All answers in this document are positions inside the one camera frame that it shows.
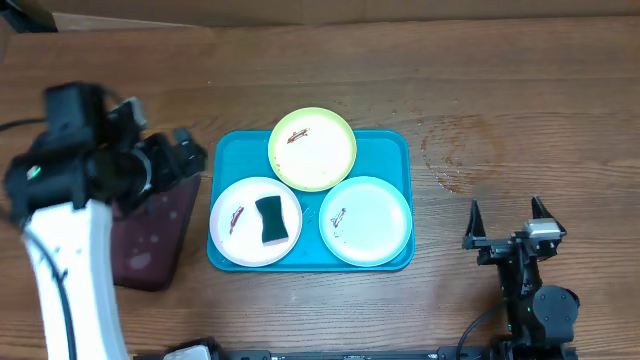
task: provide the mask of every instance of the wooden tabletop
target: wooden tabletop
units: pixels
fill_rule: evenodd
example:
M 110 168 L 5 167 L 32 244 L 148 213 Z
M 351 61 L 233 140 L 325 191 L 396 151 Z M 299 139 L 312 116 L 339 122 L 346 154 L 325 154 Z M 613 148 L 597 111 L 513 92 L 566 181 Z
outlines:
M 42 116 L 41 90 L 85 80 L 138 96 L 150 131 L 188 127 L 201 144 L 305 106 L 408 141 L 407 268 L 218 271 L 205 251 L 207 173 L 173 285 L 117 291 L 131 352 L 203 336 L 272 351 L 454 345 L 501 296 L 496 269 L 461 250 L 471 199 L 498 237 L 522 227 L 537 194 L 568 230 L 540 268 L 582 300 L 573 345 L 584 359 L 628 359 L 640 357 L 639 76 L 633 17 L 19 35 L 0 72 L 0 122 Z M 1 134 L 0 169 L 39 131 Z M 44 359 L 28 258 L 14 232 L 0 234 L 0 358 Z M 497 332 L 504 319 L 469 343 Z

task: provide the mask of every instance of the red stain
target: red stain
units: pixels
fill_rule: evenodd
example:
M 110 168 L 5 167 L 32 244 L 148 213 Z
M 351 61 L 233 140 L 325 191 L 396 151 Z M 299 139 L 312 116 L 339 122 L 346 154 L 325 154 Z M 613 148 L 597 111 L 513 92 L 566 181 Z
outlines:
M 338 228 L 338 225 L 340 225 L 340 221 L 342 221 L 342 218 L 344 217 L 344 213 L 346 212 L 347 212 L 347 209 L 342 208 L 342 210 L 340 210 L 340 213 L 338 213 L 336 217 L 331 219 L 331 222 L 333 223 L 334 228 L 336 229 Z
M 309 128 L 302 129 L 300 131 L 294 131 L 293 135 L 291 135 L 289 140 L 287 140 L 287 144 L 291 144 L 292 142 L 300 139 L 303 136 L 309 136 L 308 132 L 309 132 Z
M 243 211 L 244 211 L 244 207 L 240 206 L 238 210 L 236 210 L 236 212 L 234 212 L 233 215 L 231 215 L 231 227 L 229 228 L 229 235 L 233 233 L 233 228 L 236 226 L 236 223 L 238 222 L 238 218 L 240 217 L 240 214 L 242 214 Z

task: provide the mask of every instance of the tray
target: tray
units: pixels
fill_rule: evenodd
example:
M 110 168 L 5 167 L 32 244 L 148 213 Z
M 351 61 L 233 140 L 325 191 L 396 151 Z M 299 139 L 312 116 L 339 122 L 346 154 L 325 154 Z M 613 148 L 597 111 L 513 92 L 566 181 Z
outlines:
M 402 135 L 391 130 L 354 130 L 354 134 L 358 155 L 347 179 L 373 176 L 385 180 L 404 195 L 413 212 L 409 147 Z M 213 164 L 210 211 L 222 191 L 236 181 L 252 176 L 277 179 L 267 156 L 270 135 L 269 130 L 234 131 L 218 142 Z M 278 262 L 257 268 L 234 264 L 220 254 L 211 240 L 211 234 L 207 232 L 209 260 L 224 271 L 259 272 L 395 271 L 409 264 L 416 250 L 414 231 L 411 232 L 404 250 L 396 258 L 380 266 L 358 267 L 335 257 L 325 246 L 318 227 L 320 205 L 329 190 L 309 193 L 292 189 L 300 201 L 304 223 L 296 246 Z

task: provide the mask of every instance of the black sponge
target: black sponge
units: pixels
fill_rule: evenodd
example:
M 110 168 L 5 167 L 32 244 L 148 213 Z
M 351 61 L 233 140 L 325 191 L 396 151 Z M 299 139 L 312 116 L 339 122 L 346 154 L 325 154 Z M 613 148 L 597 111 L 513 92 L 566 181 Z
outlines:
M 279 195 L 257 200 L 256 207 L 262 215 L 262 243 L 289 237 L 282 221 L 282 203 Z

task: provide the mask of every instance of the light green plate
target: light green plate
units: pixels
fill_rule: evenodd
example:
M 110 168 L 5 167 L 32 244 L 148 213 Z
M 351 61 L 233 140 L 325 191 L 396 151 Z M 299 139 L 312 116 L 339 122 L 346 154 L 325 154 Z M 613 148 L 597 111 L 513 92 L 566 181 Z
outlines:
M 269 138 L 269 163 L 278 178 L 301 191 L 334 187 L 356 161 L 356 138 L 347 122 L 322 108 L 296 110 Z

